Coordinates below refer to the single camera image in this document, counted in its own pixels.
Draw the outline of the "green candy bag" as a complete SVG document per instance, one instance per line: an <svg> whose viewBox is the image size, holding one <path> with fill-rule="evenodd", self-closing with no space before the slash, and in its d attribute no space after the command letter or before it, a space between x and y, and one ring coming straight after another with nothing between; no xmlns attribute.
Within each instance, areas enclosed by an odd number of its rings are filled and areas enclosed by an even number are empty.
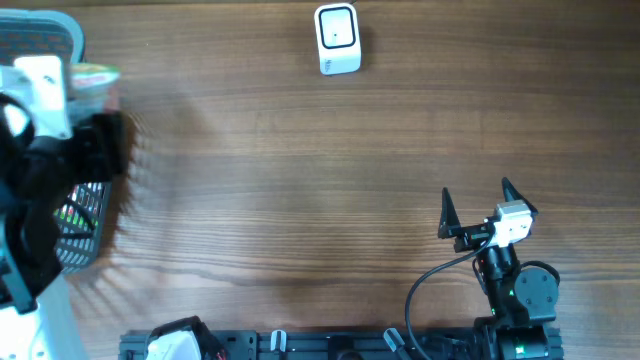
<svg viewBox="0 0 640 360"><path fill-rule="evenodd" d="M101 223L105 187L100 183L76 185L54 218L65 232L89 232Z"/></svg>

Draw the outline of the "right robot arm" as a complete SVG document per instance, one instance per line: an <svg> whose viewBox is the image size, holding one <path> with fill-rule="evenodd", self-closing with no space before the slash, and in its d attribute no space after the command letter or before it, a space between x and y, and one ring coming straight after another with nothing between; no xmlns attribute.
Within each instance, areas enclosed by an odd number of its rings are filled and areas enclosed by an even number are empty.
<svg viewBox="0 0 640 360"><path fill-rule="evenodd" d="M478 225L463 226L447 189L442 190L438 236L454 251L473 256L473 271L492 309L474 321L483 359L562 359L556 320L561 277L542 261L522 262L515 245L531 235L538 210L506 178L504 201Z"/></svg>

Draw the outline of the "cup noodles container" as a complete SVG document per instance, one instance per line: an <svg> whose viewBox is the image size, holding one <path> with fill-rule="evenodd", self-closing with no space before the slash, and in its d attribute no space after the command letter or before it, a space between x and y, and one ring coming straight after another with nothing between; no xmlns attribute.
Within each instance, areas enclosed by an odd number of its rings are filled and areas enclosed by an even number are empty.
<svg viewBox="0 0 640 360"><path fill-rule="evenodd" d="M121 110L118 82L120 70L112 65L77 63L70 67L71 100L68 111L71 123L80 124L93 115Z"/></svg>

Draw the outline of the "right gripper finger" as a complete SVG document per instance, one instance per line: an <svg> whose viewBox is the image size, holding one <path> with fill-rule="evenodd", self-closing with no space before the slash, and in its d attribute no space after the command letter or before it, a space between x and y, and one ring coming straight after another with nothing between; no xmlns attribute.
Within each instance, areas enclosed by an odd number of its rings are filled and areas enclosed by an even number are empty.
<svg viewBox="0 0 640 360"><path fill-rule="evenodd" d="M438 237L441 239L457 237L461 234L461 224L447 187L442 189L442 209L438 226Z"/></svg>
<svg viewBox="0 0 640 360"><path fill-rule="evenodd" d="M532 216L537 216L539 214L538 209L515 188L507 177L502 178L501 185L506 202L522 201L527 205Z"/></svg>

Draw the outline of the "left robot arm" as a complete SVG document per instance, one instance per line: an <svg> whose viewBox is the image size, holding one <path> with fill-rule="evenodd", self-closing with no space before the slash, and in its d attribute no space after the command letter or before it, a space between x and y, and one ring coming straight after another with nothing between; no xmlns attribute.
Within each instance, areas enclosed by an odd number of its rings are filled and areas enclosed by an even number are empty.
<svg viewBox="0 0 640 360"><path fill-rule="evenodd" d="M64 118L71 132L64 138L40 134L47 117L8 94L1 108L25 117L18 131L1 119L1 356L84 359L58 244L100 234L94 215L70 195L123 174L125 118L119 111Z"/></svg>

